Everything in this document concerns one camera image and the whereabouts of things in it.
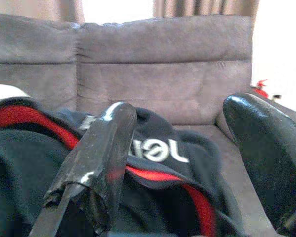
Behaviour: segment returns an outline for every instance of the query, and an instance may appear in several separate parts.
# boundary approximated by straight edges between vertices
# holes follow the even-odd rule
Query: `beige curtain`
[[[83,23],[82,0],[0,0],[0,13]]]
[[[193,15],[251,16],[254,23],[259,0],[154,0],[154,17]]]

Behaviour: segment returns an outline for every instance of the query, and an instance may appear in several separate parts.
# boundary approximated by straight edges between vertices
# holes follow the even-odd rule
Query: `couch backrest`
[[[250,25],[218,15],[85,24],[77,107],[98,114],[123,100],[172,124],[213,124],[224,98],[250,84]]]
[[[0,83],[48,109],[98,114],[122,100],[172,124],[213,124],[250,85],[250,31],[242,16],[80,27],[0,15]]]
[[[76,109],[76,39],[70,23],[0,14],[0,83],[48,109]]]

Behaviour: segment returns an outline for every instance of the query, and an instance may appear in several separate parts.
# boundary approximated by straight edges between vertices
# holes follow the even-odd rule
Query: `gray couch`
[[[96,115],[126,101],[207,135],[222,152],[222,174],[244,229],[274,236],[222,114],[226,96],[250,91],[250,30],[250,18],[242,16],[80,26],[0,15],[0,83],[51,110]]]

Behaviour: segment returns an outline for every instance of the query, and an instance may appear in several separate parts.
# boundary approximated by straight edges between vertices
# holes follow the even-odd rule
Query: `red stripe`
[[[158,171],[150,171],[137,169],[131,166],[126,166],[126,169],[132,173],[153,181],[170,181],[183,180],[173,174],[167,174]],[[207,198],[194,187],[184,184],[183,187],[188,191],[195,204],[202,234],[207,237],[215,237],[215,213]]]
[[[0,127],[7,127],[18,123],[37,123],[43,126],[54,132],[70,150],[79,142],[79,139],[72,133],[33,108],[19,105],[9,105],[0,108]]]

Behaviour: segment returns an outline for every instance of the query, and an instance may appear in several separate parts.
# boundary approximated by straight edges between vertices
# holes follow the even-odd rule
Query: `black plastic part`
[[[88,222],[84,227],[80,225],[81,228],[90,224],[95,236],[111,229],[116,220],[135,125],[135,108],[123,102],[111,105],[92,123],[64,160],[47,191],[31,237],[53,237],[59,233],[59,227],[64,226],[62,219],[70,216],[68,210],[75,210],[70,203],[77,207],[76,213],[84,213]]]
[[[281,228],[296,210],[296,124],[247,93],[227,97],[223,113],[268,218]]]

